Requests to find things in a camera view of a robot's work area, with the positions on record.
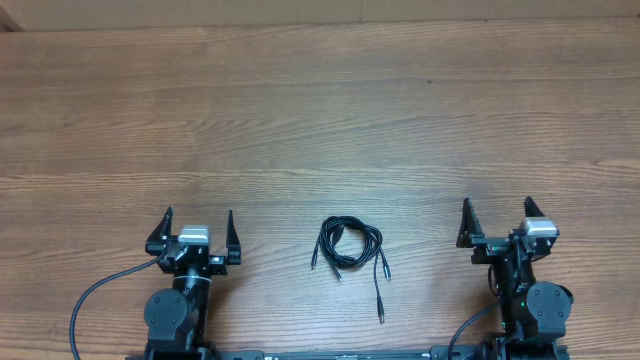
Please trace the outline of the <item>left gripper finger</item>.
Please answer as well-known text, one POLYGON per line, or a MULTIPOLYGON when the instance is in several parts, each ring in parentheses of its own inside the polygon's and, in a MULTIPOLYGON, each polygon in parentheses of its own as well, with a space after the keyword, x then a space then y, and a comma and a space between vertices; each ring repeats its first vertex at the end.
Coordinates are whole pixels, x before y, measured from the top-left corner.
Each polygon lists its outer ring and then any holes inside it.
POLYGON ((146 240, 147 245, 164 245, 171 236, 173 208, 168 207, 162 220, 151 232, 146 240))
POLYGON ((228 214, 227 232, 226 232, 226 248, 229 255, 240 255, 241 244, 235 229, 233 211, 228 214))

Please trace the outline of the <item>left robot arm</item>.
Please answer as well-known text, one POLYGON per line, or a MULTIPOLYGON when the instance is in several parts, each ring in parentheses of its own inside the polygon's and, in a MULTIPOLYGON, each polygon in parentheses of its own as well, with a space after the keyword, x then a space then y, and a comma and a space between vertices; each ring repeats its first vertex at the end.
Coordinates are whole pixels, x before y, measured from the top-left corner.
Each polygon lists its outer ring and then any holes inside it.
POLYGON ((209 228, 186 225, 171 232, 173 210, 167 209, 145 242, 145 252, 160 270, 172 276, 172 285, 154 293, 144 308, 148 327, 145 359, 218 359, 205 339, 210 288, 214 276, 225 276, 227 267, 241 263, 241 245, 229 214, 225 255, 210 253, 209 228))

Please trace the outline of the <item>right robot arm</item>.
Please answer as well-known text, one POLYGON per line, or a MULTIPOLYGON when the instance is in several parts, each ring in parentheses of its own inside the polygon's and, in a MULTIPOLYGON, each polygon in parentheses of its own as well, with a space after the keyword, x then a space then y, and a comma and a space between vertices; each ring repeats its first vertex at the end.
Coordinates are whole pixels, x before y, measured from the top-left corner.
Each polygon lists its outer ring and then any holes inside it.
POLYGON ((488 237, 482 230, 472 201, 465 198, 456 240, 458 248, 473 250, 471 262, 488 267, 488 284, 496 301, 474 314, 454 333, 449 359, 567 359, 568 350, 557 344, 566 335, 574 297, 568 288, 539 282, 533 264, 551 254, 560 235, 554 222, 527 197, 525 217, 503 237, 488 237), (498 310, 502 330, 489 334, 472 349, 456 344, 462 332, 480 318, 498 310))

